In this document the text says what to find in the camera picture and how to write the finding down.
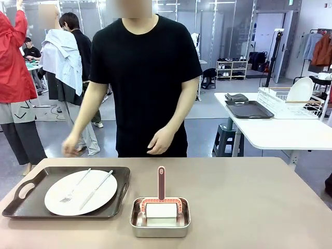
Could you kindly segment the person's left hand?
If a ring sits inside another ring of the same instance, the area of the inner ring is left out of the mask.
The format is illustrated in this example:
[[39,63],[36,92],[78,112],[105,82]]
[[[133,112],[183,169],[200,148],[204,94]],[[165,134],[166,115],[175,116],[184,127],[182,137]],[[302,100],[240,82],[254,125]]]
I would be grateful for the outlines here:
[[165,126],[155,133],[148,144],[147,153],[150,155],[161,155],[170,147],[175,131],[172,127]]

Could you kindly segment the person's right hand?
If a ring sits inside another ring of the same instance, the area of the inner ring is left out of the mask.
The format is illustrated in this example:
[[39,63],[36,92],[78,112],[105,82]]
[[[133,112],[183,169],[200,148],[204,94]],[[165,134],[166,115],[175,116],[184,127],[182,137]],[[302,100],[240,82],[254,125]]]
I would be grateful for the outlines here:
[[78,145],[79,136],[70,134],[62,144],[62,154],[66,157],[74,157],[78,155],[76,146]]

